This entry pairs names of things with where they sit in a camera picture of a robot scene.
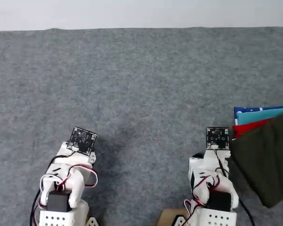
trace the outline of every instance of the black circuit board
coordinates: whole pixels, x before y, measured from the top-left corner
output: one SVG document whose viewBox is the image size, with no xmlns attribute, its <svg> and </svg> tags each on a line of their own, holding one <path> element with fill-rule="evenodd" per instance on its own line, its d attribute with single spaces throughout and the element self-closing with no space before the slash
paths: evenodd
<svg viewBox="0 0 283 226">
<path fill-rule="evenodd" d="M 207 149 L 229 150 L 229 128 L 207 127 Z"/>
<path fill-rule="evenodd" d="M 96 133 L 79 127 L 74 127 L 67 145 L 67 149 L 89 156 L 92 152 L 92 147 L 96 137 Z"/>
</svg>

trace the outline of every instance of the gray felt surface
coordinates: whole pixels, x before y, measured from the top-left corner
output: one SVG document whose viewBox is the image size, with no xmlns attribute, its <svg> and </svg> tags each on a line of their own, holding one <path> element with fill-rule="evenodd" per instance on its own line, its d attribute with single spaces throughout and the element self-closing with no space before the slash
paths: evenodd
<svg viewBox="0 0 283 226">
<path fill-rule="evenodd" d="M 283 105 L 283 28 L 0 32 L 0 226 L 28 225 L 74 125 L 99 134 L 91 214 L 152 226 L 191 198 L 188 159 L 205 150 L 205 127 L 257 105 Z M 283 225 L 283 202 L 263 207 L 231 171 L 257 225 Z M 237 226 L 250 225 L 237 212 Z"/>
</svg>

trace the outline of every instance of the stack of fabric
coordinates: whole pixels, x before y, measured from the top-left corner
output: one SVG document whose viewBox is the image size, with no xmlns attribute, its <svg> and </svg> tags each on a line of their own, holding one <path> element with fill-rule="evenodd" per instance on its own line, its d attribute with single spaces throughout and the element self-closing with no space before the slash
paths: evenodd
<svg viewBox="0 0 283 226">
<path fill-rule="evenodd" d="M 283 106 L 235 107 L 234 160 L 263 205 L 283 200 Z"/>
<path fill-rule="evenodd" d="M 235 126 L 233 130 L 235 138 L 240 137 L 243 133 L 258 128 L 283 114 L 283 106 L 276 107 L 234 107 Z"/>
</svg>

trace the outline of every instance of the dark green cloth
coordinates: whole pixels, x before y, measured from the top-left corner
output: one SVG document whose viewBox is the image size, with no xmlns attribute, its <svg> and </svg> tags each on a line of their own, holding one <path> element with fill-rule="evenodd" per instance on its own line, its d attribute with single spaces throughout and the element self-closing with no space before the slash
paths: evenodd
<svg viewBox="0 0 283 226">
<path fill-rule="evenodd" d="M 266 207 L 283 200 L 283 114 L 233 140 L 232 156 Z"/>
</svg>

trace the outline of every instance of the blue cloth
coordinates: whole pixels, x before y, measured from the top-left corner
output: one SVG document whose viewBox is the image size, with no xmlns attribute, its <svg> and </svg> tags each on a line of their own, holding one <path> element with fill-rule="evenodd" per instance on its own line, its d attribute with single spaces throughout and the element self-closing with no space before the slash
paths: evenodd
<svg viewBox="0 0 283 226">
<path fill-rule="evenodd" d="M 234 107 L 235 125 L 238 125 L 237 113 L 259 112 L 259 111 L 270 110 L 270 109 L 278 109 L 278 108 L 283 108 L 283 106 L 276 106 L 276 107 Z"/>
<path fill-rule="evenodd" d="M 276 117 L 283 113 L 283 108 L 257 111 L 257 112 L 245 112 L 237 113 L 238 125 L 244 125 L 255 121 L 260 121 L 263 119 L 269 119 Z"/>
</svg>

